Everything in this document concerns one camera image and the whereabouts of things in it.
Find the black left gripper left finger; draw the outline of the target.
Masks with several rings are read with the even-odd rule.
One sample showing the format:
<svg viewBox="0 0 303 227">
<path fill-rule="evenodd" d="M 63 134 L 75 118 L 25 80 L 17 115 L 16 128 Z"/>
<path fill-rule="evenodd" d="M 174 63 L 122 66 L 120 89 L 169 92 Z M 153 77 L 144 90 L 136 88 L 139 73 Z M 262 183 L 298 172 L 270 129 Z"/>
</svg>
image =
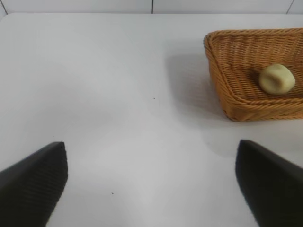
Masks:
<svg viewBox="0 0 303 227">
<path fill-rule="evenodd" d="M 1 171 L 0 225 L 45 227 L 67 180 L 63 142 L 52 142 Z"/>
</svg>

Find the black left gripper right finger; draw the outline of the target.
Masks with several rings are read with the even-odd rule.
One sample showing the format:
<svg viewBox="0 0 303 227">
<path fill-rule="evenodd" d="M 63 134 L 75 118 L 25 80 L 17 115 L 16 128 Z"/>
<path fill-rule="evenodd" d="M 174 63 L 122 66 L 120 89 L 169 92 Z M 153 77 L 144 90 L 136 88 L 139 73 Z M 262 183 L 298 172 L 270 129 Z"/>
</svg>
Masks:
<svg viewBox="0 0 303 227">
<path fill-rule="evenodd" d="M 303 169 L 267 148 L 241 140 L 235 175 L 260 227 L 303 225 Z"/>
</svg>

